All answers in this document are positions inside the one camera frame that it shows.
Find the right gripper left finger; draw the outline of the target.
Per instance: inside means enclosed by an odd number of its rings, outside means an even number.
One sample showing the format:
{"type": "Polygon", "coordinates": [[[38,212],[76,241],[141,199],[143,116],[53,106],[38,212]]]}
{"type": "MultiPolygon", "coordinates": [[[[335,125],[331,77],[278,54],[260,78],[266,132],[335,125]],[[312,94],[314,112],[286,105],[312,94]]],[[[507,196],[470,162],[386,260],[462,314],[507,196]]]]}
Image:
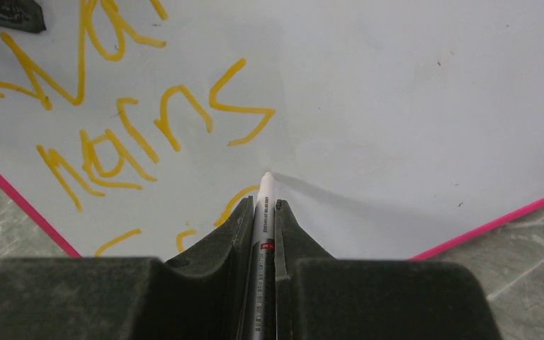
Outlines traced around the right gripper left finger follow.
{"type": "Polygon", "coordinates": [[[168,261],[0,259],[0,339],[236,339],[252,198],[168,261]]]}

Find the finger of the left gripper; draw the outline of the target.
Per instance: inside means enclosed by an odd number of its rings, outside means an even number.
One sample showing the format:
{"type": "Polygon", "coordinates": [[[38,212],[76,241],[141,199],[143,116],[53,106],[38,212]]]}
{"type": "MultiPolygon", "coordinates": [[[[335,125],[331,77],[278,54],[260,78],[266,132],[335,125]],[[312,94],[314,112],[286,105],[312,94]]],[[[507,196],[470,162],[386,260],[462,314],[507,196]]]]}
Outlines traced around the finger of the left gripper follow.
{"type": "Polygon", "coordinates": [[[0,27],[34,34],[45,31],[41,5],[33,0],[0,0],[0,27]]]}

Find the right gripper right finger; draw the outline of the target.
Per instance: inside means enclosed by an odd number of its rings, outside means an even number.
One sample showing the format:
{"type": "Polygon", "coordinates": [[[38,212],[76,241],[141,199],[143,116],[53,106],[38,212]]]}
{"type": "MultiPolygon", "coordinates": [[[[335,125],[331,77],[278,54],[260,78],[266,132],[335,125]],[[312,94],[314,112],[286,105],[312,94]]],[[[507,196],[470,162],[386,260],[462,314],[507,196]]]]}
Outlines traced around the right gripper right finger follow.
{"type": "Polygon", "coordinates": [[[500,339],[480,282],[441,261],[339,260],[279,200],[278,339],[500,339]]]}

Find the white marker pen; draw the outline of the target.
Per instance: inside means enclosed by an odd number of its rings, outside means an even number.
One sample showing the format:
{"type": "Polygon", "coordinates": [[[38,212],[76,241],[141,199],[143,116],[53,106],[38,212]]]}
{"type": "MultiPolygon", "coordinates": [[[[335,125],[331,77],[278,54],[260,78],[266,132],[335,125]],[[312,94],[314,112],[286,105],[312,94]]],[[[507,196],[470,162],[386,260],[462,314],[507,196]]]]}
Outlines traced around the white marker pen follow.
{"type": "Polygon", "coordinates": [[[256,196],[241,339],[276,338],[274,183],[265,173],[256,196]]]}

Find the whiteboard with red rim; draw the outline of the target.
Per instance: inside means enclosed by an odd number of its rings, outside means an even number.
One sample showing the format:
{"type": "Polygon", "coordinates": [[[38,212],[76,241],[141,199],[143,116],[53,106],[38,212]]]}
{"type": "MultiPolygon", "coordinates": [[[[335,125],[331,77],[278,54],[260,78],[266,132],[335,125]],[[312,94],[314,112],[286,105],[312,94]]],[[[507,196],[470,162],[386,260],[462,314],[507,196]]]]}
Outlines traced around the whiteboard with red rim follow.
{"type": "Polygon", "coordinates": [[[0,186],[68,253],[171,257],[272,172],[337,257],[544,199],[544,1],[43,1],[0,28],[0,186]]]}

